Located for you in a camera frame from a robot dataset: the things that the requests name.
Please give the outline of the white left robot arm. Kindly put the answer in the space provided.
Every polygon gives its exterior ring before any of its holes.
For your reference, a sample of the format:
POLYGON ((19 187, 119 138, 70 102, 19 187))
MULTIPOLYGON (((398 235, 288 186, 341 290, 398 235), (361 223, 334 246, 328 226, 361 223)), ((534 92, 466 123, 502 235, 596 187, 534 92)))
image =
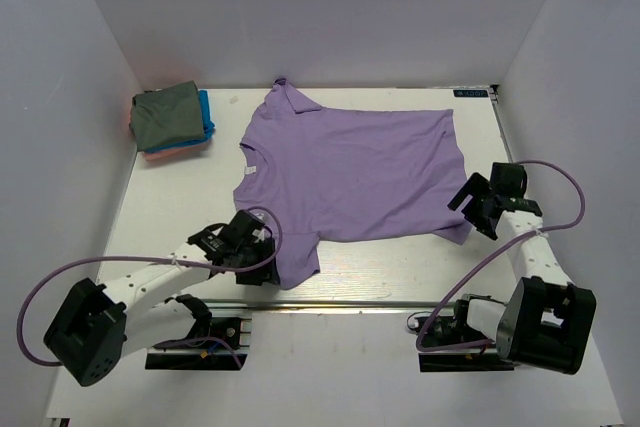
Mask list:
POLYGON ((74 284, 44 335, 45 346, 82 387, 106 377, 143 349, 215 346, 233 361, 235 341, 216 334, 213 314, 187 288, 216 275, 263 272, 282 246, 279 219, 265 207, 236 212, 189 236, 167 257, 138 257, 142 268, 98 284, 74 284))

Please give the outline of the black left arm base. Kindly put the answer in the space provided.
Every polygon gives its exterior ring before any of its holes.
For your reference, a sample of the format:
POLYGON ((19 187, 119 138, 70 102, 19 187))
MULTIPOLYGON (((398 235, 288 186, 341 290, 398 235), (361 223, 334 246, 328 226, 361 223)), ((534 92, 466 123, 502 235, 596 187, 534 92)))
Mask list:
POLYGON ((148 371, 237 372, 250 349, 250 316, 213 316, 208 324, 194 327, 185 340, 174 341, 146 354, 148 371))

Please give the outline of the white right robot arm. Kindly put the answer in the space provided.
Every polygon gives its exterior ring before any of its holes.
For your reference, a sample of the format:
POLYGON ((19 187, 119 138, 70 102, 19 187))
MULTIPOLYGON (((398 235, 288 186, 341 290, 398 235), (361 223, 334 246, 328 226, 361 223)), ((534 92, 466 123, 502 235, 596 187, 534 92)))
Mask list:
POLYGON ((493 342, 500 359, 573 375, 582 364, 596 310, 594 293, 578 287, 556 259, 542 210, 526 198, 524 165, 494 163, 473 174, 449 202, 507 254, 517 285, 510 299, 466 294, 454 307, 453 337, 472 346, 493 342))

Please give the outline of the purple t-shirt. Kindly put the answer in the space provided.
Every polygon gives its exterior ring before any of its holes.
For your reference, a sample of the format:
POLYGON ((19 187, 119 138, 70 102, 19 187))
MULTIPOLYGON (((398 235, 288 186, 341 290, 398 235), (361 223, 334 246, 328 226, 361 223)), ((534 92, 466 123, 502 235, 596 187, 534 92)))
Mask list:
POLYGON ((471 226, 448 203, 467 180, 452 110, 325 107, 277 79, 240 148, 239 209, 271 210, 282 226, 279 285, 319 273, 320 241, 434 234, 462 245, 471 226))

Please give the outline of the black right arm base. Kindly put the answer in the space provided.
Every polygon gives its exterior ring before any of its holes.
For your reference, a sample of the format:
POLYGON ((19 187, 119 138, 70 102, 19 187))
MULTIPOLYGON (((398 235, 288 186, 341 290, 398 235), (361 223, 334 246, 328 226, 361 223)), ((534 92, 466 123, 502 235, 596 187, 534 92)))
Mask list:
POLYGON ((506 303, 490 296, 465 294, 444 308, 421 338, 422 373, 512 372, 514 364, 495 345, 506 303))

